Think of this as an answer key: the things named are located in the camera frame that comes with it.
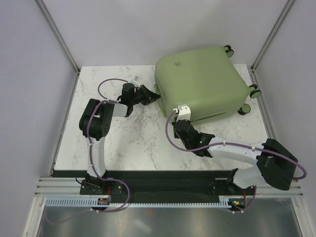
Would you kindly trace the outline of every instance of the black bracket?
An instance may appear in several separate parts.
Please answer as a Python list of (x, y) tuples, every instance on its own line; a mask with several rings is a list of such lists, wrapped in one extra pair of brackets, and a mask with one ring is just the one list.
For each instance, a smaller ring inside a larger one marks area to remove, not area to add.
[(109, 182), (104, 182), (99, 178), (86, 174), (81, 183), (80, 195), (108, 195)]
[[(191, 150), (206, 146), (210, 143), (213, 134), (207, 134), (196, 131), (187, 120), (179, 120), (173, 125), (173, 134), (175, 138), (180, 138), (186, 149)], [(207, 149), (193, 152), (199, 157), (212, 157)]]

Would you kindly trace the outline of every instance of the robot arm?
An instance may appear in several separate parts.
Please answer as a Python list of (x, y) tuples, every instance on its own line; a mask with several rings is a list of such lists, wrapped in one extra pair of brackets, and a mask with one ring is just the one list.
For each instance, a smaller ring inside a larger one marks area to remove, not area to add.
[[(144, 85), (135, 87), (132, 83), (125, 83), (118, 103), (106, 102), (98, 108), (91, 121), (89, 135), (93, 144), (91, 156), (94, 157), (94, 168), (101, 177), (107, 170), (104, 162), (104, 142), (110, 130), (112, 117), (128, 117), (133, 112), (134, 105), (139, 103), (148, 105), (159, 98), (160, 95), (151, 92)], [(90, 117), (99, 103), (99, 100), (90, 99), (79, 122), (79, 128), (86, 137), (88, 152), (90, 152), (91, 144), (87, 138), (87, 127)], [(87, 174), (97, 177), (91, 165), (87, 168)]]
[(191, 112), (188, 106), (179, 106), (176, 112), (178, 117), (173, 124), (174, 136), (181, 139), (186, 149), (193, 150), (210, 145), (209, 148), (194, 151), (194, 153), (200, 157), (228, 158), (252, 165), (247, 169), (231, 171), (227, 185), (232, 192), (262, 184), (269, 184), (280, 190), (289, 190), (296, 166), (287, 160), (254, 149), (256, 147), (277, 152), (297, 162), (296, 157), (278, 141), (267, 139), (265, 143), (249, 144), (228, 141), (213, 134), (199, 133), (190, 123)]

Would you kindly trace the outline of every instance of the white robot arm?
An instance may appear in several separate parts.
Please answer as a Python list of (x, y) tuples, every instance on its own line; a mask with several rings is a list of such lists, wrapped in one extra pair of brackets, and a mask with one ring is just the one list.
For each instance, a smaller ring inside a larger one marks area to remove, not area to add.
[[(113, 110), (111, 118), (112, 117), (125, 117), (127, 114), (127, 106), (123, 105), (123, 104), (119, 104), (119, 103), (117, 103), (117, 104), (108, 103), (106, 105), (106, 109), (108, 112)], [(104, 127), (105, 131), (109, 131), (110, 125), (111, 125), (111, 121), (110, 121), (110, 123), (105, 125), (105, 127)], [(87, 141), (88, 153), (89, 153), (90, 152), (90, 141), (87, 137), (85, 139)], [(94, 168), (97, 171), (97, 173), (102, 177), (105, 174), (105, 172), (107, 171), (107, 168), (106, 168), (105, 162), (104, 162), (105, 136), (101, 137), (99, 140), (97, 140), (94, 137), (91, 137), (91, 140), (92, 140), (92, 144), (93, 144), (92, 157), (94, 157)], [(87, 173), (90, 176), (97, 177), (95, 172), (93, 171), (91, 165), (88, 166)]]
[(252, 165), (250, 168), (232, 170), (228, 178), (228, 185), (231, 185), (232, 189), (246, 189), (262, 184), (269, 184), (280, 190), (290, 188), (296, 165), (259, 151), (273, 151), (297, 162), (296, 157), (278, 141), (267, 139), (264, 143), (244, 143), (225, 140), (213, 134), (196, 131), (190, 123), (191, 111), (187, 105), (179, 106), (175, 109), (175, 114), (178, 117), (173, 123), (174, 137), (180, 138), (187, 150), (201, 157), (228, 158)]

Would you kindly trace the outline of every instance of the white bracket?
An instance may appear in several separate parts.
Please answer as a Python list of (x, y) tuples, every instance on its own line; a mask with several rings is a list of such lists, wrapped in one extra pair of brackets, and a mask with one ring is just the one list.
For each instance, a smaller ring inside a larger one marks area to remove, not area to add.
[(134, 80), (132, 80), (130, 83), (132, 83), (135, 87), (140, 87), (139, 82), (137, 81), (140, 79), (138, 76), (135, 76)]
[(178, 114), (177, 121), (188, 120), (191, 118), (191, 110), (187, 105), (179, 105), (177, 109), (173, 109)]

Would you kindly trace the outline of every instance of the red wire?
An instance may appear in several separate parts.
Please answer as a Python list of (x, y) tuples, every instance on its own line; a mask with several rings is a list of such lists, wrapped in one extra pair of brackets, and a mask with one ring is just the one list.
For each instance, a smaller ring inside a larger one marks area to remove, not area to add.
[(247, 193), (246, 193), (246, 190), (244, 190), (244, 191), (243, 191), (243, 198), (242, 198), (242, 200), (241, 200), (241, 201), (245, 201), (246, 196), (247, 196)]

